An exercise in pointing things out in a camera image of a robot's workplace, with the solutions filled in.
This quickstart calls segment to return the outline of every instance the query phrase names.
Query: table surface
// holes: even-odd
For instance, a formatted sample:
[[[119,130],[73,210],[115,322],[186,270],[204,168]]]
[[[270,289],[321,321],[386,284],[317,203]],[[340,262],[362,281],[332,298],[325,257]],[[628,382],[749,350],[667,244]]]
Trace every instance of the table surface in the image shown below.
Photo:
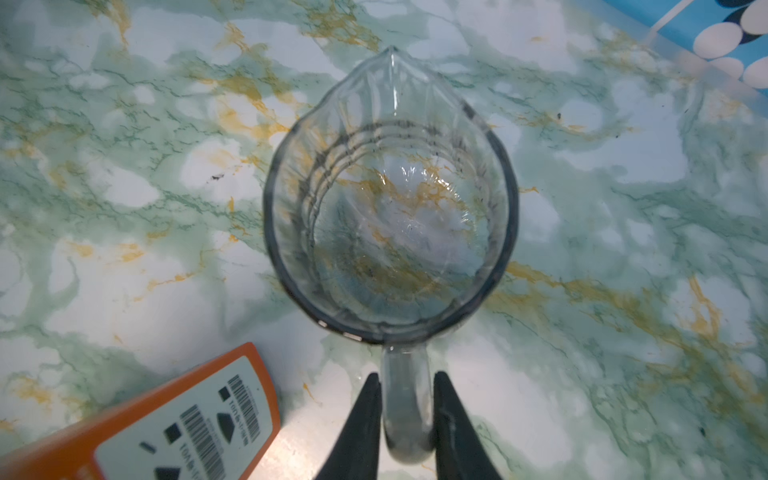
[[[13,0],[0,25],[0,453],[253,342],[284,423],[253,478],[312,477],[380,351],[280,289],[262,189],[293,122],[396,45],[520,183],[504,279],[429,344],[502,478],[768,478],[766,120],[589,12]]]

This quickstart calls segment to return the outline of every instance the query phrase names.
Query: orange object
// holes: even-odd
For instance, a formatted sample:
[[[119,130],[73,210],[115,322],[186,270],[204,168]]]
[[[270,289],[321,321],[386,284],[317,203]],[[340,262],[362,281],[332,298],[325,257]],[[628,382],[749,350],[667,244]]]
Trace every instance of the orange object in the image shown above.
[[[239,346],[0,459],[19,480],[244,480],[280,430],[256,347]]]

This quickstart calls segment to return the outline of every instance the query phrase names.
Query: label sticker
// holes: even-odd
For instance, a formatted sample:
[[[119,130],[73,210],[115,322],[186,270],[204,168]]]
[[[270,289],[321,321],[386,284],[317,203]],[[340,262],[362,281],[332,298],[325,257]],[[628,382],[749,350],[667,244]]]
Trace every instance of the label sticker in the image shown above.
[[[232,480],[272,433],[264,390],[243,356],[106,440],[107,480]]]

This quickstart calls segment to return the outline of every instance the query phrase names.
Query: pitcher handle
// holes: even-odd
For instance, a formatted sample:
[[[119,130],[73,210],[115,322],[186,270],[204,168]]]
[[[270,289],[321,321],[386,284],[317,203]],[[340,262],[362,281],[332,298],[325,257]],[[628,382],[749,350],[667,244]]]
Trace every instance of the pitcher handle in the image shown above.
[[[401,463],[423,462],[435,448],[432,379],[425,344],[384,346],[381,370],[389,453]]]

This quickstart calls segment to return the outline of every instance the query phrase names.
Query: white circle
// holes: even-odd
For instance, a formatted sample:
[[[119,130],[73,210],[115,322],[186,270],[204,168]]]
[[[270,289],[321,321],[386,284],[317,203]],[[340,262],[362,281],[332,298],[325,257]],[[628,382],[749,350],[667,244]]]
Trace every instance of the white circle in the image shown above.
[[[762,57],[746,68],[744,83],[752,88],[768,88],[768,57]]]
[[[718,67],[720,70],[726,72],[733,78],[740,78],[741,74],[744,73],[744,64],[741,63],[741,60],[738,58],[715,58],[714,60],[710,61],[710,65]]]
[[[768,33],[768,0],[756,0],[741,15],[741,28],[752,35]]]
[[[729,54],[741,43],[743,32],[733,22],[721,22],[705,28],[694,40],[694,53],[701,58],[717,58]]]

